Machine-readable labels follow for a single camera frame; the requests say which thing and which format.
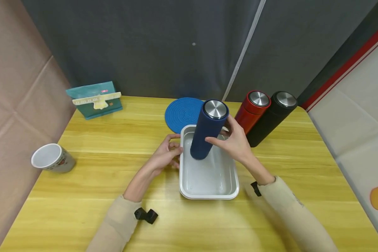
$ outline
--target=white mug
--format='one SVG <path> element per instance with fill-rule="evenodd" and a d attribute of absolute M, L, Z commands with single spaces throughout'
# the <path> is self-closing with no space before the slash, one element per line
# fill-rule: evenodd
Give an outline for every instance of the white mug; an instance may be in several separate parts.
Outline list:
<path fill-rule="evenodd" d="M 76 161 L 60 145 L 49 143 L 37 149 L 31 157 L 33 167 L 57 173 L 70 172 Z"/>

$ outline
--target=gray fabric backdrop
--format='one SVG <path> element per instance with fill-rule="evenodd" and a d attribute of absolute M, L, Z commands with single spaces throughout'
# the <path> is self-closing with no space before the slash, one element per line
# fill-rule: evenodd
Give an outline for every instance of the gray fabric backdrop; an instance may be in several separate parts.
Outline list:
<path fill-rule="evenodd" d="M 377 0 L 267 0 L 228 101 L 252 89 L 299 96 Z"/>
<path fill-rule="evenodd" d="M 22 0 L 72 86 L 221 99 L 259 1 Z M 229 93 L 298 96 L 377 0 L 267 0 Z"/>

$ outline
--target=black buckle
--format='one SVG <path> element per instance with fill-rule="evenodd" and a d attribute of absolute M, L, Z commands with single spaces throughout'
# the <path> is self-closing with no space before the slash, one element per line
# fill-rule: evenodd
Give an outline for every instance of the black buckle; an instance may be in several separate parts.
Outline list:
<path fill-rule="evenodd" d="M 253 187 L 253 191 L 255 191 L 256 193 L 256 196 L 260 197 L 262 196 L 262 194 L 260 194 L 260 191 L 259 191 L 259 188 L 258 188 L 258 183 L 255 181 L 251 184 L 251 186 Z"/>
<path fill-rule="evenodd" d="M 146 220 L 151 225 L 154 223 L 155 220 L 157 220 L 158 214 L 150 209 L 149 212 L 146 212 L 143 208 L 139 208 L 134 212 L 134 216 L 138 220 Z"/>

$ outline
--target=stainless steel lid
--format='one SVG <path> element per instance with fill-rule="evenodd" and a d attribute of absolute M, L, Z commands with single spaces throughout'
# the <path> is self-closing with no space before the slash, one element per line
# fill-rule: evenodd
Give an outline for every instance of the stainless steel lid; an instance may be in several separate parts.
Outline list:
<path fill-rule="evenodd" d="M 227 114 L 227 107 L 221 101 L 210 100 L 203 107 L 205 113 L 213 119 L 221 119 Z"/>
<path fill-rule="evenodd" d="M 297 104 L 295 97 L 287 92 L 279 92 L 276 97 L 277 101 L 287 108 L 294 107 Z"/>
<path fill-rule="evenodd" d="M 266 107 L 269 105 L 269 98 L 262 92 L 253 91 L 248 96 L 249 100 L 259 107 Z"/>

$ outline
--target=left hand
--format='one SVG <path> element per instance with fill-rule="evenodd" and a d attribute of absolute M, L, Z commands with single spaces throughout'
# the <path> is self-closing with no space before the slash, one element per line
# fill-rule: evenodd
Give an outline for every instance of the left hand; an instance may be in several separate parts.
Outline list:
<path fill-rule="evenodd" d="M 143 166 L 143 169 L 149 170 L 153 177 L 158 176 L 167 165 L 172 165 L 172 167 L 179 169 L 179 163 L 174 158 L 183 152 L 183 148 L 180 147 L 179 143 L 170 142 L 170 140 L 180 137 L 180 134 L 167 135 Z"/>

